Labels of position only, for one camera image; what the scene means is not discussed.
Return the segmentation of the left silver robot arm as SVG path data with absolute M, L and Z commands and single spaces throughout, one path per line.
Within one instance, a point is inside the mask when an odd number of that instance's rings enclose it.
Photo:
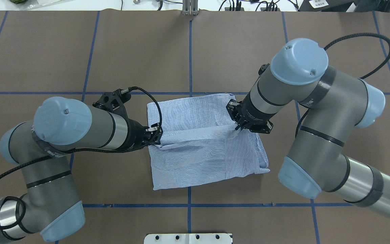
M 105 95 L 93 106 L 54 96 L 33 120 L 7 131 L 2 156 L 21 170 L 27 193 L 0 198 L 0 244 L 39 233 L 46 242 L 66 238 L 85 224 L 68 158 L 74 152 L 123 153 L 159 142 L 160 123 L 142 126 L 129 119 L 124 100 Z

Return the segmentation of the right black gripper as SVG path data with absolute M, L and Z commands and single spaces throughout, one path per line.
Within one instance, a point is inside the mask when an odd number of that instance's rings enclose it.
M 248 129 L 254 133 L 269 134 L 273 128 L 270 119 L 274 114 L 264 113 L 257 109 L 249 95 L 246 95 L 241 102 L 230 99 L 226 105 L 226 110 L 231 120 L 237 123 L 235 131 Z

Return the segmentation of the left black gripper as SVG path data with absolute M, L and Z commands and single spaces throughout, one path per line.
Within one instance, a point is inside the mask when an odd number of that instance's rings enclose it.
M 139 122 L 127 119 L 126 149 L 139 148 L 144 145 L 160 145 L 164 133 L 161 125 L 143 126 Z

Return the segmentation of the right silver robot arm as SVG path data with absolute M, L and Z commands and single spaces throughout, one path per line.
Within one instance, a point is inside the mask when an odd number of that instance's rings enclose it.
M 296 38 L 261 66 L 247 96 L 231 99 L 226 109 L 236 130 L 269 134 L 270 119 L 292 101 L 307 113 L 279 181 L 305 198 L 329 192 L 390 218 L 390 176 L 342 154 L 353 129 L 368 127 L 381 115 L 384 93 L 329 65 L 326 50 L 315 41 Z

